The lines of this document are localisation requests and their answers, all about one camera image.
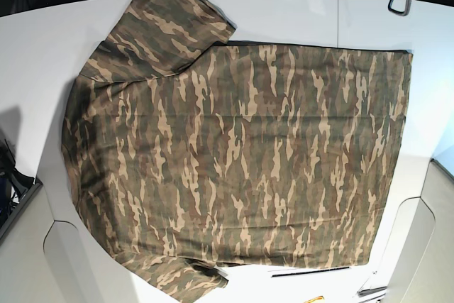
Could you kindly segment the grey flat tool bottom right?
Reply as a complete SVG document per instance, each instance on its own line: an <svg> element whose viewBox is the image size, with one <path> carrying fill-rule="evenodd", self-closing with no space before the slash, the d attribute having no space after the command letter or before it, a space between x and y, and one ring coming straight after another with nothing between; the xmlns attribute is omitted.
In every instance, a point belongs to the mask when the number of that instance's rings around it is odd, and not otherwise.
<svg viewBox="0 0 454 303"><path fill-rule="evenodd" d="M384 285L377 285L374 283L375 278L377 277L377 270L373 271L371 275L366 279L366 281L362 284L360 289L356 292L356 297L361 300L369 296L381 294L384 295L387 286Z"/></svg>

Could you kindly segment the yellow orange object bottom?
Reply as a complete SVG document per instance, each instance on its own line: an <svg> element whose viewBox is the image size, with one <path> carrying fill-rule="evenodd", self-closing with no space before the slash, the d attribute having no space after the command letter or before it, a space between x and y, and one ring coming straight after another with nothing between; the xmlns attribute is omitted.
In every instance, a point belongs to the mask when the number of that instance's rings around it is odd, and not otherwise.
<svg viewBox="0 0 454 303"><path fill-rule="evenodd" d="M314 297L313 299L305 301L305 303L324 303L325 299L323 296Z"/></svg>

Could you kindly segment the black equipment at left edge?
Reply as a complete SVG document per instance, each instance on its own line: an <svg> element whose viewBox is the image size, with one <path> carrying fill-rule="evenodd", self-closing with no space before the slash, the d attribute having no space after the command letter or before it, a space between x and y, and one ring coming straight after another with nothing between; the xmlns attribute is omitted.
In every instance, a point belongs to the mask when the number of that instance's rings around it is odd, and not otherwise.
<svg viewBox="0 0 454 303"><path fill-rule="evenodd" d="M1 142L1 215L9 216L35 184L35 178L16 169L13 153L4 139Z"/></svg>

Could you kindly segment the camouflage T-shirt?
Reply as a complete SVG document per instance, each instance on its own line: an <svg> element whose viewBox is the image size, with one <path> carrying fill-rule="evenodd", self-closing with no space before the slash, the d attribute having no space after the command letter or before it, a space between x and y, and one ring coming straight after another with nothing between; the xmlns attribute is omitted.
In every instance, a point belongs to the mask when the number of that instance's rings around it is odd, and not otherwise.
<svg viewBox="0 0 454 303"><path fill-rule="evenodd" d="M411 53L234 31L208 0L132 0L62 122L80 219L179 300L224 265L366 264L402 144Z"/></svg>

